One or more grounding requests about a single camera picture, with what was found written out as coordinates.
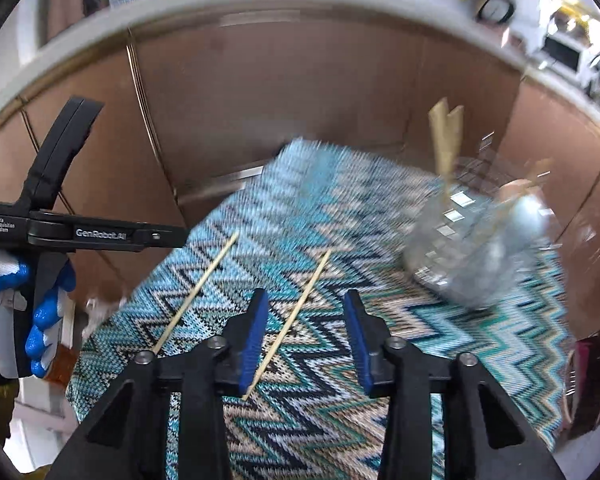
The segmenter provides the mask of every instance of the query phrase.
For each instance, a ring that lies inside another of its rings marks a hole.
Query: white countertop edge
[[[182,12],[204,9],[217,4],[236,4],[249,1],[253,0],[136,0],[121,7],[101,10],[64,31],[48,45],[45,45],[29,64],[22,67],[18,74],[0,90],[0,111],[40,76],[113,34]],[[593,121],[600,123],[600,110],[597,110],[592,103],[587,102],[576,89],[570,88],[567,83],[558,80],[558,76],[528,68],[525,70],[525,57],[517,50],[507,46],[501,48],[499,42],[480,25],[467,20],[461,14],[456,15],[450,12],[445,7],[436,6],[424,0],[310,1],[317,4],[357,6],[362,9],[384,12],[447,32],[487,51],[521,72],[524,71],[525,75],[574,102]]]

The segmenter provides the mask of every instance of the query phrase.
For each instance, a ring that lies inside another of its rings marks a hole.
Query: table
[[[367,311],[425,352],[477,354],[552,447],[560,425],[563,321],[555,253],[488,312],[469,312],[405,277],[400,252],[433,175],[380,156],[296,140],[246,189],[216,208],[85,343],[67,395],[82,420],[137,351],[150,348],[231,234],[240,237],[171,338],[166,355],[220,333],[254,288],[271,301],[264,348],[275,338],[326,248],[333,255],[298,320],[248,401],[227,399],[235,479],[375,479],[386,399],[356,381],[341,295],[360,291]],[[168,478],[176,478],[178,397],[171,403]],[[434,478],[443,475],[440,400],[434,396]]]

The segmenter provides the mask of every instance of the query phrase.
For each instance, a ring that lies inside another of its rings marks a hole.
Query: gloved hand
[[[30,279],[29,267],[18,259],[0,250],[0,308],[24,310],[26,300],[13,289]],[[31,373],[44,377],[56,356],[60,335],[63,306],[68,301],[66,294],[75,288],[75,272],[71,263],[62,268],[55,285],[43,297],[33,313],[33,327],[25,344],[25,352],[31,359]],[[0,348],[0,370],[14,367],[14,349]]]

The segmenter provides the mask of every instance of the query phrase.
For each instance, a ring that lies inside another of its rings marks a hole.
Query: screw
[[[219,350],[226,346],[226,339],[221,335],[215,335],[206,340],[206,345],[214,350]]]
[[[134,361],[139,365],[147,365],[154,360],[155,354],[151,350],[141,350],[134,357]]]
[[[471,352],[463,352],[460,354],[460,362],[464,366],[475,366],[478,364],[478,358]]]
[[[391,337],[385,339],[384,344],[389,348],[393,348],[394,350],[399,350],[400,348],[407,346],[407,342],[397,335],[392,335]]]

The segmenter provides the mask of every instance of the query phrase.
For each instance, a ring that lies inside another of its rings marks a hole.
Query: person
[[[24,298],[14,290],[28,280],[32,279],[29,267],[13,254],[0,250],[0,309],[24,308]],[[24,344],[24,351],[30,359],[32,375],[43,378],[49,370],[58,347],[59,329],[62,318],[62,306],[66,302],[66,295],[75,288],[75,271],[67,261],[56,279],[56,283],[43,297],[40,305],[33,312],[33,326]],[[3,317],[0,316],[0,335],[8,335]],[[13,337],[0,336],[0,371],[14,369],[14,356],[16,343]],[[9,423],[13,413],[16,397],[19,393],[18,379],[15,374],[9,378],[0,376],[0,447],[9,438]],[[27,480],[40,480],[44,478],[48,466],[40,468],[33,473],[24,475]]]

